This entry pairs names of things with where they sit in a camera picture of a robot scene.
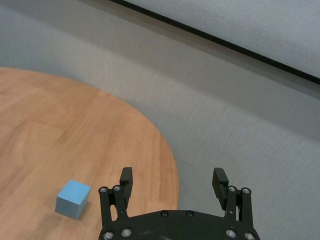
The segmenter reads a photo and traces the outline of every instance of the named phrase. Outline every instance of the screw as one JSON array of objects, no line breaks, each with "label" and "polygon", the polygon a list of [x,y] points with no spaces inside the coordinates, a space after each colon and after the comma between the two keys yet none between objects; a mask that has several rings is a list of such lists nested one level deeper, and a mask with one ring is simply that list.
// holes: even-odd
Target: screw
[{"label": "screw", "polygon": [[235,189],[233,186],[230,186],[230,187],[229,187],[229,190],[230,190],[231,192],[234,192],[236,189]]},{"label": "screw", "polygon": [[169,215],[168,211],[162,211],[160,214],[162,217],[168,217]]},{"label": "screw", "polygon": [[122,237],[129,237],[131,235],[132,231],[129,228],[125,228],[122,230],[121,235]]},{"label": "screw", "polygon": [[103,234],[104,240],[110,240],[114,237],[114,233],[112,231],[107,231],[105,234]]},{"label": "screw", "polygon": [[242,189],[242,192],[244,192],[245,194],[249,194],[250,190],[248,188],[244,188],[244,189]]},{"label": "screw", "polygon": [[187,211],[185,214],[190,218],[192,218],[194,216],[194,212],[193,211]]},{"label": "screw", "polygon": [[244,234],[245,238],[248,239],[248,240],[255,240],[255,236],[251,233],[251,232],[246,232]]},{"label": "screw", "polygon": [[236,232],[233,231],[232,229],[227,229],[225,231],[226,235],[230,238],[235,238],[237,236]]}]

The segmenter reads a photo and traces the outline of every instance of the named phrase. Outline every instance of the wooden tabletop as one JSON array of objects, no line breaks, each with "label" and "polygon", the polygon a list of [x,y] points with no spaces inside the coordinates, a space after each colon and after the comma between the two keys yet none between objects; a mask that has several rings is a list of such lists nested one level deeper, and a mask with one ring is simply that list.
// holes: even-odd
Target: wooden tabletop
[{"label": "wooden tabletop", "polygon": [[[0,239],[98,239],[98,189],[119,184],[124,167],[129,216],[177,208],[173,154],[135,108],[71,79],[0,68]],[[55,213],[69,179],[91,186],[79,220]]]}]

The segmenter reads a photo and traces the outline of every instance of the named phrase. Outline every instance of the gray wall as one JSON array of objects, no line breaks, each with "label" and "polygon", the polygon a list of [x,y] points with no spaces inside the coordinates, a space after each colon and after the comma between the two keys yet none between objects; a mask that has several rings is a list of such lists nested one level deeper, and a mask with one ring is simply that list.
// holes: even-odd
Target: gray wall
[{"label": "gray wall", "polygon": [[107,0],[0,0],[0,65],[137,107],[172,147],[181,209],[222,215],[222,167],[252,189],[262,239],[318,238],[320,86]]},{"label": "gray wall", "polygon": [[126,0],[320,78],[319,0]]}]

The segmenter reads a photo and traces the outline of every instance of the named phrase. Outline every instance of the wood grain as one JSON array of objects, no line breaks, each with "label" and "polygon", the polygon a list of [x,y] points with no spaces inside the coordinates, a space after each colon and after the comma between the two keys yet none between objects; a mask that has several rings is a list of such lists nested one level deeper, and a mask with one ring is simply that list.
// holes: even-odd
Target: wood grain
[{"label": "wood grain", "polygon": [[[98,239],[98,188],[123,167],[133,168],[130,216],[177,208],[173,154],[135,108],[74,80],[0,68],[0,239]],[[55,213],[69,179],[92,187],[79,220]]]}]

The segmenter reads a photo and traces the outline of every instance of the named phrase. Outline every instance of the blue cube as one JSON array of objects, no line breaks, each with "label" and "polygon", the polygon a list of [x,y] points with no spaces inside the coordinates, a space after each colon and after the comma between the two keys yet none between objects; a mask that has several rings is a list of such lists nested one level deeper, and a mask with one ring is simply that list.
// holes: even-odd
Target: blue cube
[{"label": "blue cube", "polygon": [[56,196],[55,211],[67,217],[78,219],[88,203],[91,187],[75,180],[69,180]]}]

